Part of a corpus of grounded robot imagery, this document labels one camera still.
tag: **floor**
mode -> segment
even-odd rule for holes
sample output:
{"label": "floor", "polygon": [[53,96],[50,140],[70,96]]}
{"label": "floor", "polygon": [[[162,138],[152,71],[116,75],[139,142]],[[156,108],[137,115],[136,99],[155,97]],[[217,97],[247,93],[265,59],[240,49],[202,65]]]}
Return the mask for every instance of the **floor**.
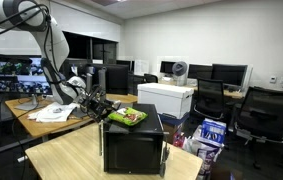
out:
{"label": "floor", "polygon": [[[27,137],[22,125],[18,121],[13,122],[12,120],[5,121],[2,124],[0,123],[0,146],[15,142],[16,137],[18,139]],[[186,122],[185,127],[187,127],[188,134],[191,134],[195,130],[197,124],[194,122],[197,121],[193,117]],[[241,171],[244,179],[247,180],[283,179],[283,168],[275,164],[280,157],[280,150],[282,151],[283,146],[278,146],[277,144],[258,144],[257,147],[260,150],[259,160],[262,167],[261,170],[256,170],[252,166],[252,152],[244,145],[245,141],[232,137],[228,137],[227,141],[230,144],[230,149],[221,152],[216,162],[217,165]],[[26,149],[38,143],[41,143],[41,139],[24,145],[23,148]],[[22,177],[27,180],[39,179],[35,169],[29,164],[28,160],[22,163],[17,161],[22,156],[23,153],[20,147],[0,153],[0,180],[22,179]]]}

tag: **light wood desk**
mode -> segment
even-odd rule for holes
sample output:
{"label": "light wood desk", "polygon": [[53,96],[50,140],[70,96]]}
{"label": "light wood desk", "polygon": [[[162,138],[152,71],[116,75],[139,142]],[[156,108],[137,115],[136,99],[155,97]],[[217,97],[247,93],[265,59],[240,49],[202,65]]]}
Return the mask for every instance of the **light wood desk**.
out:
{"label": "light wood desk", "polygon": [[[133,95],[112,95],[112,94],[107,94],[107,98],[111,100],[120,100],[121,102],[125,103],[133,103],[137,101],[137,97]],[[38,137],[45,137],[48,134],[51,134],[53,132],[62,130],[64,128],[70,128],[73,126],[80,126],[80,124],[86,124],[89,121],[92,121],[91,118],[86,117],[83,119],[76,118],[73,115],[69,116],[69,119],[66,122],[55,122],[55,123],[39,123],[33,120],[27,119],[28,114],[36,112],[41,110],[42,108],[35,109],[33,111],[30,111],[27,113],[27,111],[24,110],[19,110],[15,109],[17,105],[20,103],[24,103],[29,101],[28,98],[23,98],[23,99],[15,99],[15,100],[9,100],[6,101],[5,104],[8,106],[8,108],[11,110],[11,112],[14,114],[15,117],[19,119],[21,124],[25,127],[25,129],[29,132],[31,137],[33,138],[38,138]],[[49,105],[52,102],[47,101],[47,100],[40,100],[40,104],[43,105]]]}
{"label": "light wood desk", "polygon": [[[176,85],[176,81],[163,81],[163,80],[159,80],[160,84],[168,84],[168,85]],[[197,86],[189,86],[189,85],[185,85],[184,87],[188,87],[188,88],[193,88],[194,91],[198,90]],[[224,90],[223,91],[224,96],[228,96],[234,99],[241,99],[243,98],[243,94],[241,92],[229,92],[229,90]]]}
{"label": "light wood desk", "polygon": [[[195,180],[202,160],[169,144],[165,180]],[[159,175],[109,174],[103,171],[103,157],[99,156],[99,135],[96,123],[39,144],[26,154],[41,179],[111,179],[162,180]]]}

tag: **bag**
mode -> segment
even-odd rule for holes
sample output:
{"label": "bag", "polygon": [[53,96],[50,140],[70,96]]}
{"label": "bag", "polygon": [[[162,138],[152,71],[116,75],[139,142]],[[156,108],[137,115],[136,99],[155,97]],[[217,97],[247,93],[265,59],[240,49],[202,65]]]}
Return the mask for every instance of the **bag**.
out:
{"label": "bag", "polygon": [[108,115],[108,118],[126,124],[128,126],[134,126],[146,118],[148,115],[144,112],[137,111],[130,107],[121,108]]}

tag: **robotic arm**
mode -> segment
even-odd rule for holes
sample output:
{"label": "robotic arm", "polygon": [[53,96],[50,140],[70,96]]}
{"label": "robotic arm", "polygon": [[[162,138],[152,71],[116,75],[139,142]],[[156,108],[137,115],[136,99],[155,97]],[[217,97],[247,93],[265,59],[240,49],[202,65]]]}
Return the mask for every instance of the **robotic arm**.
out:
{"label": "robotic arm", "polygon": [[55,19],[45,5],[33,0],[0,0],[0,28],[29,31],[37,41],[42,54],[41,66],[51,87],[53,97],[59,104],[70,104],[85,88],[81,78],[66,81],[58,72],[69,54],[66,39]]}

